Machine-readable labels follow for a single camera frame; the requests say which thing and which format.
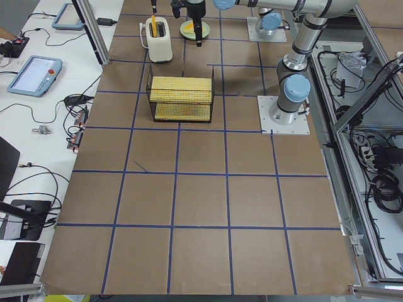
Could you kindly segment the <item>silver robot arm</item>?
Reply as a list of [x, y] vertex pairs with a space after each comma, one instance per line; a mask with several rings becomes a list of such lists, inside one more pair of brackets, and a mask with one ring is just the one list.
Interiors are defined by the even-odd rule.
[[[226, 10], [238, 3], [238, 1], [213, 1], [214, 6], [219, 10]], [[202, 18], [206, 14], [205, 1], [171, 1], [171, 9], [175, 18], [180, 17], [180, 9], [186, 8], [188, 16], [193, 22], [196, 22], [196, 29], [201, 29]], [[281, 26], [283, 22], [281, 13], [271, 8], [259, 8], [258, 20], [255, 24], [255, 30], [260, 35], [271, 35], [277, 29], [284, 29]]]
[[271, 105], [269, 112], [271, 120], [275, 123], [291, 125], [297, 118], [301, 104], [310, 93], [310, 81], [304, 76], [307, 57], [312, 53], [327, 21], [347, 13], [356, 1], [214, 1], [213, 4], [221, 11], [240, 5], [305, 13], [292, 50], [280, 59], [277, 65], [280, 95], [276, 103]]

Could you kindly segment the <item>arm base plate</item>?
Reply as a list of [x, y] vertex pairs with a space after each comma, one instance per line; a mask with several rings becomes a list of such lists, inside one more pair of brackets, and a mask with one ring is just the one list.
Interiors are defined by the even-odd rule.
[[263, 28], [263, 23], [259, 17], [247, 17], [247, 32], [249, 41], [252, 42], [287, 42], [286, 33], [283, 28], [266, 30]]
[[278, 96], [258, 96], [257, 99], [262, 134], [310, 135], [302, 104], [296, 112], [286, 113], [278, 107]]

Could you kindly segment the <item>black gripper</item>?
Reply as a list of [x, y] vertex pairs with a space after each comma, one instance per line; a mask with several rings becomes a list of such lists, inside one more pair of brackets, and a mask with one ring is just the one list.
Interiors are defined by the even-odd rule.
[[[188, 16], [193, 19], [196, 46], [201, 47], [203, 40], [202, 18], [206, 14], [205, 0], [184, 0], [184, 6], [187, 9]], [[171, 1], [171, 8], [175, 18], [181, 16], [180, 10], [182, 7], [182, 0]]]
[[157, 0], [150, 0], [152, 6], [152, 12], [157, 13]]

